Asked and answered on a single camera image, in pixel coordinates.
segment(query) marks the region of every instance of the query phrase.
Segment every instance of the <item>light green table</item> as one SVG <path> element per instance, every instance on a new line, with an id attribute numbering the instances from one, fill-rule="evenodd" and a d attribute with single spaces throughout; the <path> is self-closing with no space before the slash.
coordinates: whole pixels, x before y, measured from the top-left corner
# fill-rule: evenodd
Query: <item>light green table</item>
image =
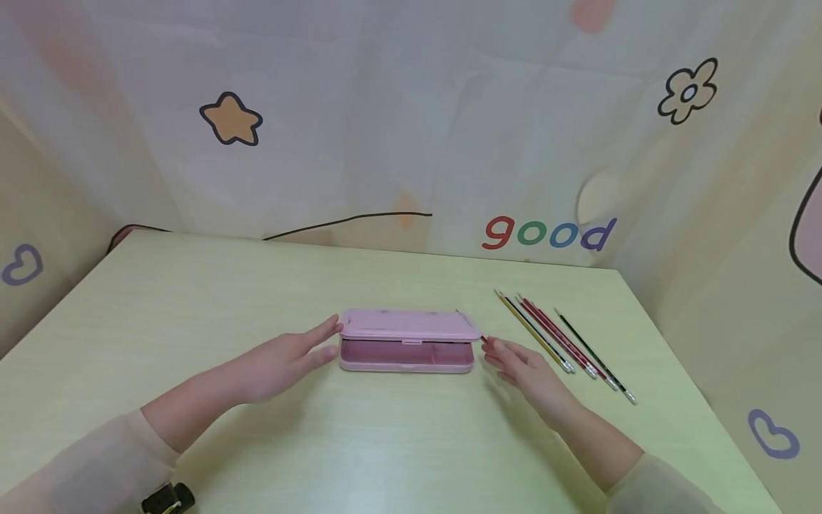
<path id="1" fill-rule="evenodd" d="M 0 492 L 184 378 L 348 307 L 458 308 L 538 349 L 494 288 L 557 306 L 640 401 L 563 373 L 590 408 L 728 512 L 778 512 L 616 271 L 145 232 L 0 361 Z M 331 365 L 224 416 L 176 478 L 203 514 L 601 512 L 564 444 L 481 362 L 467 375 Z"/>

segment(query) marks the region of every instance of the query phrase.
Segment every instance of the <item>pink pencil case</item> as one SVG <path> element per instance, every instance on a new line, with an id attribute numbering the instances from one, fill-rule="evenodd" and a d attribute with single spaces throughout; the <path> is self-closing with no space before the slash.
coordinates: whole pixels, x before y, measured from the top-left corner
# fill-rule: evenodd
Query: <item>pink pencil case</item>
<path id="1" fill-rule="evenodd" d="M 467 373 L 480 331 L 463 313 L 345 311 L 339 366 L 349 371 Z"/>

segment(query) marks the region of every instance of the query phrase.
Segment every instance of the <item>hand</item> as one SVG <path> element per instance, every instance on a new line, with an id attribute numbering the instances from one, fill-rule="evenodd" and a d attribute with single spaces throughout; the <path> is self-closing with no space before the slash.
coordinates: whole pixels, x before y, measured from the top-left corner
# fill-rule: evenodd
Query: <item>hand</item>
<path id="1" fill-rule="evenodd" d="M 508 340 L 489 337 L 485 360 L 500 378 L 522 391 L 545 423 L 559 431 L 565 420 L 584 407 L 545 362 L 541 354 Z"/>
<path id="2" fill-rule="evenodd" d="M 283 334 L 224 366 L 239 384 L 243 403 L 261 403 L 282 394 L 303 377 L 337 357 L 336 345 L 312 349 L 343 330 L 335 314 L 302 334 Z"/>

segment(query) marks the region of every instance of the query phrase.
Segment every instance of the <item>sleeve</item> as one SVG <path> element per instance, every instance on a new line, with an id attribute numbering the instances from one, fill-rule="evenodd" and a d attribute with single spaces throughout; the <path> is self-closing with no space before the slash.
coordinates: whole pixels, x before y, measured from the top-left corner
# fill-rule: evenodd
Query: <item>sleeve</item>
<path id="1" fill-rule="evenodd" d="M 723 514 L 679 471 L 647 453 L 607 492 L 607 499 L 608 514 Z"/>
<path id="2" fill-rule="evenodd" d="M 141 410 L 108 421 L 0 497 L 0 512 L 132 514 L 171 479 L 179 454 Z"/>

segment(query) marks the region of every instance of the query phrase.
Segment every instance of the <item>letter d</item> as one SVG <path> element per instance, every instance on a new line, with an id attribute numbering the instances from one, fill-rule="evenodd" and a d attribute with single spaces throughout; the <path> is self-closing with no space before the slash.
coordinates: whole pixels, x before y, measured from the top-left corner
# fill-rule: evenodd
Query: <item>letter d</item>
<path id="1" fill-rule="evenodd" d="M 608 236 L 611 235 L 611 230 L 613 230 L 614 225 L 617 223 L 617 218 L 611 220 L 605 227 L 594 227 L 582 236 L 582 241 L 580 244 L 582 248 L 586 248 L 588 250 L 596 250 L 597 252 L 601 252 L 603 248 L 605 248 L 605 241 L 608 239 Z M 591 243 L 591 238 L 597 234 L 601 234 L 602 236 L 599 238 L 599 241 L 596 243 Z"/>

